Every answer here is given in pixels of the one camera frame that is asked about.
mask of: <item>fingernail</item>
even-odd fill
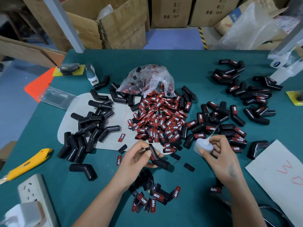
[[[152,154],[152,151],[151,151],[151,150],[148,150],[148,151],[145,152],[145,154],[146,154],[148,157],[150,157],[151,154]]]

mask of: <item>yellow utility knife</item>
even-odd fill
[[[34,155],[32,158],[27,160],[25,163],[21,164],[20,166],[16,167],[15,169],[11,170],[6,176],[4,176],[2,179],[0,179],[0,185],[13,180],[14,178],[24,174],[25,172],[29,171],[30,169],[38,166],[42,162],[48,159],[48,153],[50,153],[52,149],[45,148],[40,150],[36,155]]]

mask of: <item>left hand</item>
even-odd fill
[[[125,192],[137,179],[143,167],[157,168],[156,165],[149,163],[152,154],[151,150],[143,151],[143,149],[148,147],[148,143],[139,140],[125,153],[111,181],[111,183],[114,183],[115,187],[119,187],[122,192]],[[160,154],[157,150],[156,152],[160,158],[164,157],[164,155]]]

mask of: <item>yellow and black hazard tape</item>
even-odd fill
[[[201,27],[198,27],[198,29],[199,29],[200,37],[201,37],[201,40],[202,40],[202,43],[203,43],[203,47],[204,47],[205,50],[208,50],[207,44],[206,44],[204,36],[203,36],[202,29],[201,29]]]

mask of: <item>forearm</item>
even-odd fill
[[[106,227],[121,200],[123,191],[110,182],[93,200],[72,227]]]
[[[234,227],[266,227],[258,204],[243,179],[230,189],[232,195],[232,215]]]

